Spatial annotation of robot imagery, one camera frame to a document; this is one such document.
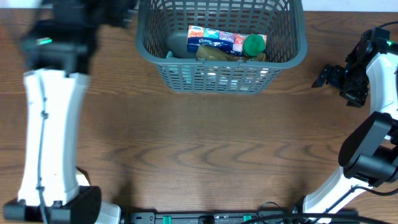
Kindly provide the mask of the colourful tissue pack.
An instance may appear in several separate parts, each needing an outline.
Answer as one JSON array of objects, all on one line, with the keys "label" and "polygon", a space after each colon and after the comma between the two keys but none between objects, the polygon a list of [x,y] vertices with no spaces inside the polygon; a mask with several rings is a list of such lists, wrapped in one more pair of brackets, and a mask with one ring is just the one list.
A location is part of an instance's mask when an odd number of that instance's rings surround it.
[{"label": "colourful tissue pack", "polygon": [[187,50],[197,52],[200,45],[215,47],[238,57],[246,56],[243,53],[243,43],[252,34],[239,34],[222,30],[189,26],[187,36]]}]

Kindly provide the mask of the teal snack packet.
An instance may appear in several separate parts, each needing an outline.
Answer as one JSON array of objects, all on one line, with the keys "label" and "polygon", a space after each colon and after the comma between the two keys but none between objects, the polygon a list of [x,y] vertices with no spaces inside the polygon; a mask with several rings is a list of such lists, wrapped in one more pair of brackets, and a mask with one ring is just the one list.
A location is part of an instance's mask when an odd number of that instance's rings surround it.
[{"label": "teal snack packet", "polygon": [[[166,58],[167,59],[174,58],[174,55],[173,55],[172,51],[168,51]],[[191,68],[188,65],[182,65],[181,73],[182,73],[183,81],[185,83],[191,84],[192,83],[192,71],[191,71]]]}]

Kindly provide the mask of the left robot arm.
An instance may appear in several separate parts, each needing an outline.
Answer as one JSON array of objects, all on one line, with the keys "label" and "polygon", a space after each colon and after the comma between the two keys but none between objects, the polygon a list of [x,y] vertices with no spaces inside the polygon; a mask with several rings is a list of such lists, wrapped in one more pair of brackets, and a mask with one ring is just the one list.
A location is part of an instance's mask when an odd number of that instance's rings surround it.
[{"label": "left robot arm", "polygon": [[129,223],[128,212],[104,202],[99,187],[77,177],[81,106],[102,25],[125,28],[132,0],[52,1],[53,16],[35,13],[21,39],[29,70],[27,139],[21,187],[3,207],[6,220],[44,223]]}]

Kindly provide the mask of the gold foil snack bag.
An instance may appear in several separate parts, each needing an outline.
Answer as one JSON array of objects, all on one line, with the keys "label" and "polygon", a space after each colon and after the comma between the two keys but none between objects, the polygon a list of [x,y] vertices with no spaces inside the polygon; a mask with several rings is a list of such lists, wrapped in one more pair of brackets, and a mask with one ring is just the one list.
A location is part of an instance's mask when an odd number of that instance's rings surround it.
[{"label": "gold foil snack bag", "polygon": [[237,62],[237,61],[265,62],[267,60],[265,53],[260,53],[255,57],[238,57],[231,54],[227,54],[224,51],[217,49],[215,47],[209,47],[204,45],[199,46],[196,52],[196,57],[197,59],[227,61],[227,62]]}]

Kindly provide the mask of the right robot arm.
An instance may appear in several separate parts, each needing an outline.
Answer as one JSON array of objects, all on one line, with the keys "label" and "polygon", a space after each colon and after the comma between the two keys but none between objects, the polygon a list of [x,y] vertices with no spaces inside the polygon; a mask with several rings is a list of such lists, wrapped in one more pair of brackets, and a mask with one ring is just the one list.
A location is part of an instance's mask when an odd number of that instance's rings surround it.
[{"label": "right robot arm", "polygon": [[397,43],[383,26],[375,27],[345,62],[326,65],[312,86],[333,86],[356,108],[370,100],[370,115],[342,144],[337,170],[304,196],[297,213],[335,214],[359,194],[397,181]]}]

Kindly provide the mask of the green lid jar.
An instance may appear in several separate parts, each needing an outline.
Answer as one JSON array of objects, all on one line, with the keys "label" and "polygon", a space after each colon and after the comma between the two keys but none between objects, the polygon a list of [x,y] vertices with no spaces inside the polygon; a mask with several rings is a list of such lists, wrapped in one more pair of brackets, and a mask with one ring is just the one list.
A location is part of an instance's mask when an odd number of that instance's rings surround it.
[{"label": "green lid jar", "polygon": [[243,53],[248,57],[255,57],[266,49],[266,35],[249,35],[243,43]]}]

